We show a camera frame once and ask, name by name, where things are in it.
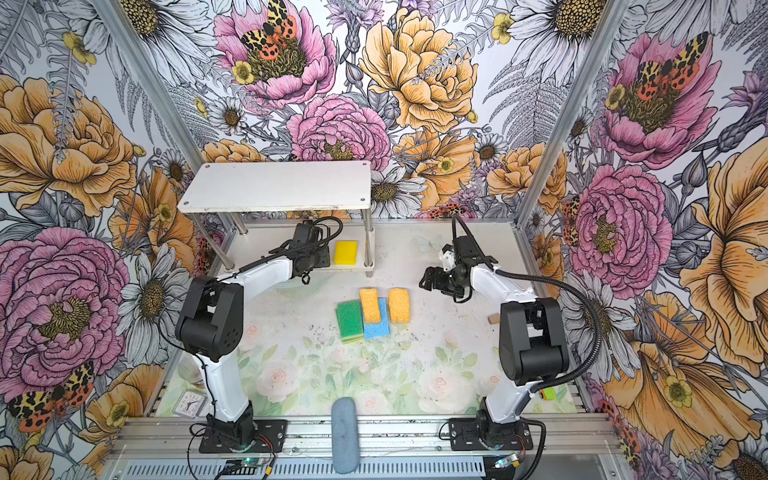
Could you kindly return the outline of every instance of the sponge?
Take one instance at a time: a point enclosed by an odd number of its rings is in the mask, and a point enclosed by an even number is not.
[[[362,339],[362,314],[360,302],[344,302],[336,306],[336,320],[339,322],[341,343]]]
[[[382,314],[382,321],[380,323],[364,323],[362,325],[366,339],[389,335],[389,321],[386,317],[386,298],[379,299],[379,311]]]
[[[408,290],[393,288],[389,291],[389,318],[392,323],[408,323],[411,320],[411,300]]]
[[[357,240],[339,240],[333,262],[336,265],[354,265],[357,258]]]
[[[372,325],[382,321],[379,312],[379,294],[375,288],[364,288],[360,290],[360,302],[362,303],[362,318],[365,323]]]

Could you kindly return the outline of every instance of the clock face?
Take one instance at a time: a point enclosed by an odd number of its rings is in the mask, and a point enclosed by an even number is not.
[[[181,394],[179,403],[176,404],[174,413],[191,419],[197,417],[197,414],[203,408],[207,397],[194,390],[187,390]]]

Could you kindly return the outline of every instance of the green object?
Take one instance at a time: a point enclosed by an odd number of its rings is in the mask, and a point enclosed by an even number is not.
[[[541,391],[541,397],[544,400],[554,400],[555,398],[557,398],[557,395],[554,393],[554,388],[548,387]]]
[[[351,343],[362,339],[362,308],[360,301],[353,300],[337,305],[336,320],[339,322],[341,343]]]

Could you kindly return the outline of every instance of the black mounting plate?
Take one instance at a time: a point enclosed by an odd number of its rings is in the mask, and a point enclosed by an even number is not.
[[[287,420],[253,420],[256,425],[257,435],[263,435],[267,440],[272,442],[275,453],[283,451],[283,440],[285,439],[286,427],[288,426]],[[262,442],[259,438],[242,453],[269,453],[270,447]],[[205,430],[205,435],[200,441],[200,453],[233,453],[232,448],[226,445],[226,442],[221,442],[218,432],[212,429],[210,426]]]
[[[448,427],[451,436],[451,450],[454,452],[468,452],[471,450],[525,450],[533,449],[533,440],[528,425],[523,421],[516,422],[512,432],[500,434],[494,438],[496,445],[486,445],[480,439],[480,430],[477,419],[449,419]]]

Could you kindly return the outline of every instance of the floral tabletop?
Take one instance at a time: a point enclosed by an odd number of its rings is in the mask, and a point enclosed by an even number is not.
[[[521,265],[506,223],[476,224],[473,231],[502,266]],[[254,413],[329,415],[344,396],[355,399],[360,415],[474,413],[504,375],[498,326],[487,320],[498,307],[480,297],[455,305],[447,296],[415,288],[424,269],[437,263],[437,249],[448,239],[441,234],[449,232],[446,223],[377,225],[373,278],[313,272],[308,286],[287,282],[247,304],[237,355]],[[499,242],[504,235],[508,241]],[[494,247],[502,244],[504,249]],[[354,300],[367,286],[377,287],[381,297],[390,288],[408,288],[411,322],[391,325],[388,336],[343,345],[335,305]],[[157,415],[173,415],[187,389],[204,392],[174,368]],[[555,393],[554,400],[531,401],[526,411],[576,411],[567,386]]]

